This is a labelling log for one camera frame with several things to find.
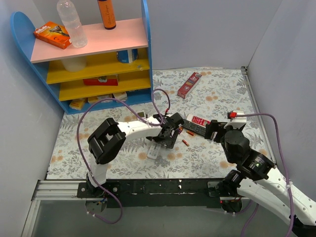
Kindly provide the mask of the floral table mat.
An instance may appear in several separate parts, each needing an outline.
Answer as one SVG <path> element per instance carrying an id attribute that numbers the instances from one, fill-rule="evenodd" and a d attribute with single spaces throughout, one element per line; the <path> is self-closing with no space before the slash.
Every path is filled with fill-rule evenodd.
<path id="1" fill-rule="evenodd" d="M 88 150 L 89 135 L 106 119 L 134 121 L 135 113 L 144 111 L 152 116 L 157 110 L 170 108 L 183 118 L 188 114 L 206 120 L 227 120 L 227 112 L 242 110 L 247 115 L 243 134 L 253 149 L 270 157 L 261 123 L 253 116 L 253 98 L 249 83 L 240 70 L 212 70 L 201 72 L 202 78 L 186 99 L 177 91 L 192 71 L 155 71 L 154 86 L 158 88 L 153 103 L 145 103 L 112 109 L 96 110 L 84 114 L 64 115 L 47 171 L 48 180 L 81 180 L 86 177 L 85 160 L 92 158 Z M 123 145 L 117 157 L 108 165 L 109 179 L 145 178 L 221 178 L 233 169 L 220 144 L 191 136 L 185 131 L 177 138 L 173 149 L 162 148 L 157 159 L 147 158 L 151 146 L 145 138 Z"/>

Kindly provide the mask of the clear plastic bottle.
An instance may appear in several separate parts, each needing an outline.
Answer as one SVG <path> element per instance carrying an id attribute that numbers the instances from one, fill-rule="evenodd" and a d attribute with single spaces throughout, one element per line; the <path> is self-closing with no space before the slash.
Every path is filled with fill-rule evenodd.
<path id="1" fill-rule="evenodd" d="M 57 11 L 70 36 L 72 45 L 75 48 L 85 47 L 88 40 L 74 3 L 71 0 L 59 0 Z"/>

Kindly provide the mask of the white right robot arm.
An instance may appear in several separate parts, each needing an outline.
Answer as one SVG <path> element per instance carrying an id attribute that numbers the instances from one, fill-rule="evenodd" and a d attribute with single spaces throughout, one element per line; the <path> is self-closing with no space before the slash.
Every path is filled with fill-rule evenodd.
<path id="1" fill-rule="evenodd" d="M 305 195 L 265 155 L 252 149 L 242 129 L 245 121 L 229 123 L 212 120 L 206 125 L 205 138 L 222 145 L 226 159 L 236 165 L 219 183 L 229 196 L 251 199 L 289 225 L 298 237 L 316 235 L 316 202 Z"/>

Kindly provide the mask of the orange cologne bottle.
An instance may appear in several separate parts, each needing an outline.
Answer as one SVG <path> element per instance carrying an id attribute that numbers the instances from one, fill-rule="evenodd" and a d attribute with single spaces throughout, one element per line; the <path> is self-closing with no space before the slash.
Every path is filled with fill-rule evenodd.
<path id="1" fill-rule="evenodd" d="M 114 29 L 116 27 L 116 19 L 112 1 L 98 0 L 98 6 L 105 29 Z"/>

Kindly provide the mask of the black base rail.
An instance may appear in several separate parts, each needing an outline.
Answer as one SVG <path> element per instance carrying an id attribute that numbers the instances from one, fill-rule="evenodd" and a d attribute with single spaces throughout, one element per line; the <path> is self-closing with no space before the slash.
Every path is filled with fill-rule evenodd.
<path id="1" fill-rule="evenodd" d="M 104 199 L 108 208 L 123 207 L 204 206 L 239 212 L 242 199 L 227 192 L 221 179 L 112 179 L 103 187 L 105 193 L 87 181 L 79 183 L 78 198 Z"/>

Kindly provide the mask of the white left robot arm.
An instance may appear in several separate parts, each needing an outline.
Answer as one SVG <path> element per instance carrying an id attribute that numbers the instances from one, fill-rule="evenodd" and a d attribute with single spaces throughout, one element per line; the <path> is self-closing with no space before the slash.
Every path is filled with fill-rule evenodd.
<path id="1" fill-rule="evenodd" d="M 86 178 L 89 193 L 96 198 L 104 194 L 108 163 L 116 158 L 125 142 L 146 138 L 172 149 L 183 125 L 179 113 L 163 117 L 156 114 L 144 121 L 132 122 L 106 119 L 88 138 L 89 151 L 93 155 Z"/>

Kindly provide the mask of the white cup on shelf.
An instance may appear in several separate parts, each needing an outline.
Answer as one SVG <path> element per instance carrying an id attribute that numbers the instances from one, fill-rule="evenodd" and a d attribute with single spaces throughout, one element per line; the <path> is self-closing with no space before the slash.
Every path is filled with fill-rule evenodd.
<path id="1" fill-rule="evenodd" d="M 86 67 L 87 61 L 85 56 L 61 59 L 61 62 L 68 72 L 78 72 Z"/>

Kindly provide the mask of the blue shelf unit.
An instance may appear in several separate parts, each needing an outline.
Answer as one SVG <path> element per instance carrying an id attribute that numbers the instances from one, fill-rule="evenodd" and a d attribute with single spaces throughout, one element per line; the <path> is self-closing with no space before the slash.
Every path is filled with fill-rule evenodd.
<path id="1" fill-rule="evenodd" d="M 153 70 L 148 4 L 141 1 L 141 18 L 85 25 L 85 47 L 60 49 L 37 39 L 29 17 L 10 17 L 15 44 L 24 60 L 67 114 L 74 99 L 126 92 L 129 105 L 151 102 Z"/>

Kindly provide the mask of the red box on shelf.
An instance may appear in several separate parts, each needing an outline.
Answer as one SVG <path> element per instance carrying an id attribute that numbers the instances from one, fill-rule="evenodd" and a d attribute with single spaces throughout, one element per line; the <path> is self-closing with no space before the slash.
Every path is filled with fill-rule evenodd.
<path id="1" fill-rule="evenodd" d="M 83 79 L 87 86 L 118 86 L 118 75 L 100 76 L 95 78 Z"/>

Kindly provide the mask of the orange razor box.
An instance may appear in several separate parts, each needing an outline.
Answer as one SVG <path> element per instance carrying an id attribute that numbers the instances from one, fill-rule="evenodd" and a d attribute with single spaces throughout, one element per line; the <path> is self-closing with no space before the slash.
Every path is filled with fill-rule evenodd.
<path id="1" fill-rule="evenodd" d="M 37 39 L 61 49 L 66 49 L 72 44 L 66 28 L 51 21 L 35 29 L 34 35 Z"/>

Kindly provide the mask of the red toothpaste box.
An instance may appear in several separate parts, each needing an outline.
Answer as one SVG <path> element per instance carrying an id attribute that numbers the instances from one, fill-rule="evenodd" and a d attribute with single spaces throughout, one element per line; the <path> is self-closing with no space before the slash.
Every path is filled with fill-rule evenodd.
<path id="1" fill-rule="evenodd" d="M 202 74 L 194 72 L 185 82 L 184 84 L 178 89 L 177 95 L 183 99 L 185 99 L 197 86 L 200 81 Z"/>

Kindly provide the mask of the blue white can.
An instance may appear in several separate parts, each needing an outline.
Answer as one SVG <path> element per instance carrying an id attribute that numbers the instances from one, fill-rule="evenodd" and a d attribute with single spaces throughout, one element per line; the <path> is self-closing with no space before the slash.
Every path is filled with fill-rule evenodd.
<path id="1" fill-rule="evenodd" d="M 116 55 L 119 62 L 130 64 L 138 59 L 138 49 L 117 51 Z"/>

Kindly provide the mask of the black remote control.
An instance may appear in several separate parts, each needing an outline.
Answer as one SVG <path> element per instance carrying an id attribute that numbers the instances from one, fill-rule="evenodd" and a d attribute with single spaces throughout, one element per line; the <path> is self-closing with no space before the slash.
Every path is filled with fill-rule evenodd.
<path id="1" fill-rule="evenodd" d="M 183 125 L 183 128 L 188 130 L 188 131 L 191 131 L 197 135 L 200 135 L 202 137 L 205 137 L 205 134 L 206 134 L 206 128 L 203 127 L 203 126 L 200 126 L 196 123 L 193 123 L 191 121 L 188 121 L 188 120 L 184 120 L 184 125 Z"/>

